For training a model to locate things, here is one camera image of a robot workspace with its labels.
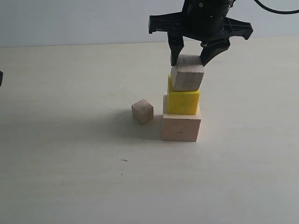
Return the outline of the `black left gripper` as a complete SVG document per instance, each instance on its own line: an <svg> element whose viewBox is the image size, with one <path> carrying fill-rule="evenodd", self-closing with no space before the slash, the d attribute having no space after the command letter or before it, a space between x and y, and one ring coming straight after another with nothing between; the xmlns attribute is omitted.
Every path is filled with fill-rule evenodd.
<svg viewBox="0 0 299 224"><path fill-rule="evenodd" d="M3 81L3 72L0 71L0 86L2 85L2 81Z"/></svg>

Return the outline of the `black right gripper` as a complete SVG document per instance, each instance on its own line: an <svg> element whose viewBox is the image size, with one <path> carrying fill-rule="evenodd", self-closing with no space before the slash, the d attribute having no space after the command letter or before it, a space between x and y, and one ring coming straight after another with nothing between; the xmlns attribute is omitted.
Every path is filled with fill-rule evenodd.
<svg viewBox="0 0 299 224"><path fill-rule="evenodd" d="M171 66L177 64L184 47L183 37L202 41L200 59L205 67L214 57L229 49L228 38L240 36L247 40L253 33L249 22L227 17L233 4L233 0L186 0L180 12L151 15L149 33L167 32Z"/></svg>

